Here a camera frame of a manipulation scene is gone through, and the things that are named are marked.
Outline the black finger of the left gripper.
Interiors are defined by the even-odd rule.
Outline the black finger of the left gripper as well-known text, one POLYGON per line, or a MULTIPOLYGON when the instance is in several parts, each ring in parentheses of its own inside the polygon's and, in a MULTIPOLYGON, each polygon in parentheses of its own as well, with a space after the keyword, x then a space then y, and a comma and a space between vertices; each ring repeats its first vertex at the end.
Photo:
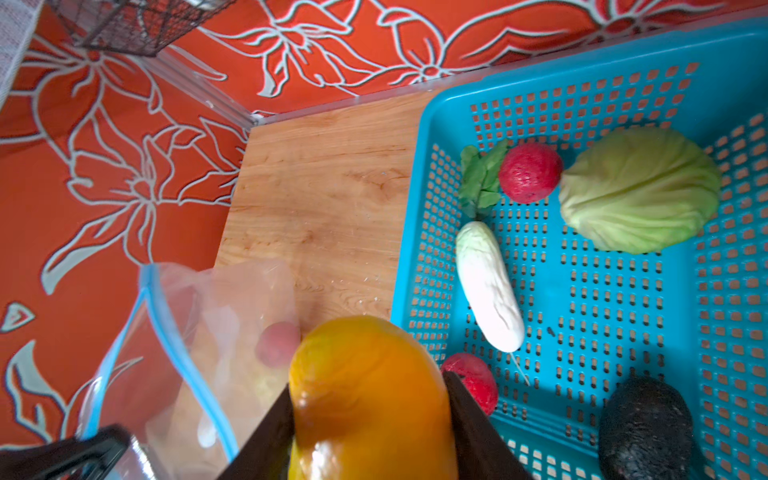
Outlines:
POLYGON ((131 444, 119 425, 87 440, 69 438, 40 447, 1 453, 2 479, 105 479, 131 444))

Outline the orange yellow mango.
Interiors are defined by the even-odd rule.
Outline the orange yellow mango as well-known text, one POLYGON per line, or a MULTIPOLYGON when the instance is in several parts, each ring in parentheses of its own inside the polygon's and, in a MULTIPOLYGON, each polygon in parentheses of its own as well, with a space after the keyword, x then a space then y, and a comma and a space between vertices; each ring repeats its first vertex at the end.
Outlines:
POLYGON ((456 479, 448 391, 409 334, 371 316, 329 320, 291 362, 291 479, 456 479))

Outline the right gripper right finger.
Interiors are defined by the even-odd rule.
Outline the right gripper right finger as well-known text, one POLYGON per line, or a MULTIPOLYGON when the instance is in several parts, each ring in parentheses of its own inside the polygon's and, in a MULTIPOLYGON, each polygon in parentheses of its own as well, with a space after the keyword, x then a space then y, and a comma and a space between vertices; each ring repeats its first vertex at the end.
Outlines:
POLYGON ((532 480, 459 376, 442 374, 450 398, 459 479, 532 480))

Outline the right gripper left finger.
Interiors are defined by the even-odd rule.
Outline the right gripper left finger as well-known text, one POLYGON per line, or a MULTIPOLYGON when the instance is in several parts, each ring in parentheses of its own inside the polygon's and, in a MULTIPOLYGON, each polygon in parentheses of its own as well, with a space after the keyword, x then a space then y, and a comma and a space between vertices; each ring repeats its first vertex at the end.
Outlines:
POLYGON ((293 405, 285 386, 218 480, 285 480, 294 440, 293 405))

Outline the clear zip top bag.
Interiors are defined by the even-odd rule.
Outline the clear zip top bag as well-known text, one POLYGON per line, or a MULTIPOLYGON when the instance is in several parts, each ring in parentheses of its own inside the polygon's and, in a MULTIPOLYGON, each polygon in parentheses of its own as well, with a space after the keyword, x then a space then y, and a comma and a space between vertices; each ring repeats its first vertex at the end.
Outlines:
POLYGON ((113 479, 218 477, 287 384, 289 365, 256 357, 277 322, 300 329, 282 260, 143 266, 128 319, 84 397, 78 435, 113 424, 131 434, 113 479))

